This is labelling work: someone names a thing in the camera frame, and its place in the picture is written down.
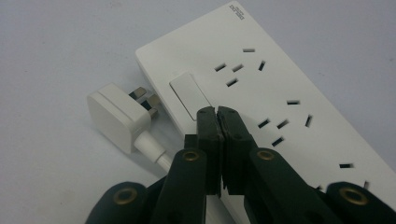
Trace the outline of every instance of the power strip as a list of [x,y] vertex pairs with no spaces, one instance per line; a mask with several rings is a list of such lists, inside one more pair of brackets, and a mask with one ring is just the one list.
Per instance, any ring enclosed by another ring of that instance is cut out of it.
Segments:
[[[181,134],[195,133],[198,109],[228,106],[310,186],[351,182],[396,209],[396,174],[237,2],[136,56]],[[242,197],[222,200],[236,222],[248,222]]]

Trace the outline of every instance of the white plug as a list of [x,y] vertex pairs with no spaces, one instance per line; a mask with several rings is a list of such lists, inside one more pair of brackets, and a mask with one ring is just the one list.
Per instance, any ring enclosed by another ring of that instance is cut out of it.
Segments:
[[138,88],[128,95],[111,83],[88,95],[88,108],[96,127],[114,145],[127,154],[139,149],[167,172],[172,160],[149,133],[151,117],[157,113],[153,106],[159,98],[154,94],[139,104],[136,100],[144,94],[146,90]]

